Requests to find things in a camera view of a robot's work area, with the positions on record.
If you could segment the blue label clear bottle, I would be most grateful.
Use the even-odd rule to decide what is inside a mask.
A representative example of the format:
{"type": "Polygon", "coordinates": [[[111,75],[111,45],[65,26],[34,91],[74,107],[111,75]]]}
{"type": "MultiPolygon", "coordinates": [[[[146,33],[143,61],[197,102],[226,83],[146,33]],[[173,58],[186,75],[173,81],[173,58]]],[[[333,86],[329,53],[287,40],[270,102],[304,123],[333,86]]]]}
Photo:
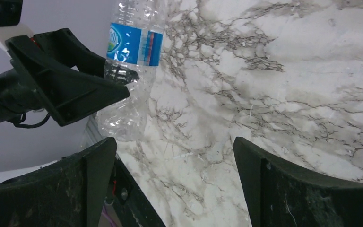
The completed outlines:
{"type": "Polygon", "coordinates": [[[165,0],[113,2],[104,77],[125,85],[130,96],[98,112],[96,120],[102,135],[118,141],[142,137],[165,21],[165,0]]]}

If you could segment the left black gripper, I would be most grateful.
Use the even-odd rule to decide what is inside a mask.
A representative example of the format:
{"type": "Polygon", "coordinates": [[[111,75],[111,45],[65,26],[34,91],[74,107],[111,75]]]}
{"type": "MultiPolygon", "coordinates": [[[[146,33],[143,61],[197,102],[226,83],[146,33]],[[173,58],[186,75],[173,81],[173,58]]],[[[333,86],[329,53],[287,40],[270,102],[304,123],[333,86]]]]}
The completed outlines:
{"type": "Polygon", "coordinates": [[[68,28],[35,34],[33,40],[12,37],[5,44],[15,69],[0,74],[0,123],[16,128],[44,125],[48,114],[24,124],[26,113],[40,109],[59,126],[75,123],[129,97],[125,85],[139,81],[136,71],[90,51],[68,28]]]}

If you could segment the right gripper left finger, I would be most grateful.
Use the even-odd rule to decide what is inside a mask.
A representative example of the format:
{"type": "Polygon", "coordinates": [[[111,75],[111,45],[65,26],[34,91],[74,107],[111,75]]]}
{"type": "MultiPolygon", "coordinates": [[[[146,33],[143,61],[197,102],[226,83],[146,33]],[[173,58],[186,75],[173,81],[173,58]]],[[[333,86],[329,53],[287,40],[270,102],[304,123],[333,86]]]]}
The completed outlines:
{"type": "Polygon", "coordinates": [[[98,226],[117,143],[106,138],[0,183],[0,227],[98,226]]]}

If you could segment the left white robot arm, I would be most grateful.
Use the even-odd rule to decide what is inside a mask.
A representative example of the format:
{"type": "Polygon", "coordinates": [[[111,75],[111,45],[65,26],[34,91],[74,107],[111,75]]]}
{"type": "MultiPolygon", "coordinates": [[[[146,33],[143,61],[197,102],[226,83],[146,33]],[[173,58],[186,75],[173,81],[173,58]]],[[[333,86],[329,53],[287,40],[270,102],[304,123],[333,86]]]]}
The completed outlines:
{"type": "Polygon", "coordinates": [[[123,82],[104,78],[105,59],[67,28],[34,34],[20,23],[23,2],[0,0],[0,49],[12,69],[0,74],[0,123],[40,127],[77,122],[129,97],[123,82]],[[41,123],[25,124],[26,114],[44,109],[41,123]]]}

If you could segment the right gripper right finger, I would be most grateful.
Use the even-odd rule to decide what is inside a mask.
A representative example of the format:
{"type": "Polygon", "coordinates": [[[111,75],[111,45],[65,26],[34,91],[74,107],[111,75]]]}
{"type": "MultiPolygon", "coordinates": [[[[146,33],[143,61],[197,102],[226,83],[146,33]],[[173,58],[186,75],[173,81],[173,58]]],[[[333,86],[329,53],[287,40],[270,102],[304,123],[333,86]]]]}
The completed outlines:
{"type": "Polygon", "coordinates": [[[309,170],[242,137],[233,152],[254,227],[363,227],[363,183],[309,170]]]}

